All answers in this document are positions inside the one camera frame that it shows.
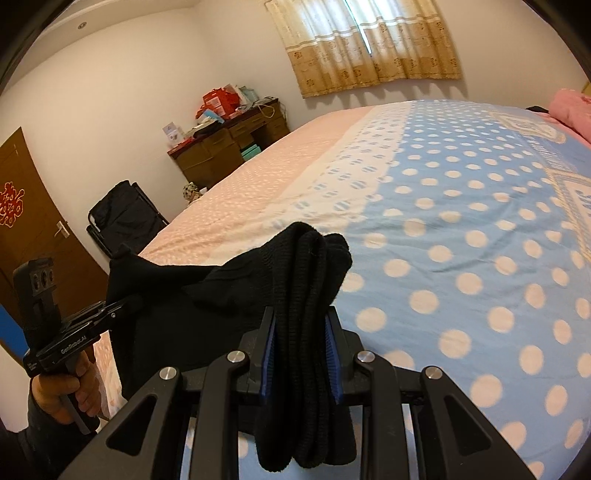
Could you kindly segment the left hand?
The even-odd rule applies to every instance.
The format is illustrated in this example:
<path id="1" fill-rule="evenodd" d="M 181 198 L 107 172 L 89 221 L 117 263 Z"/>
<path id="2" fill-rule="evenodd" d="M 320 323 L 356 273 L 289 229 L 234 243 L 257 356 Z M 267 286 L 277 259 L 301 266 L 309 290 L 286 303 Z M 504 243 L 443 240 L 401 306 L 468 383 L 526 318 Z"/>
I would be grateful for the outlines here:
<path id="1" fill-rule="evenodd" d="M 81 412 L 96 417 L 101 412 L 101 394 L 94 354 L 78 355 L 73 375 L 38 375 L 32 379 L 31 393 L 37 405 L 63 425 L 74 422 L 61 397 L 73 394 Z"/>

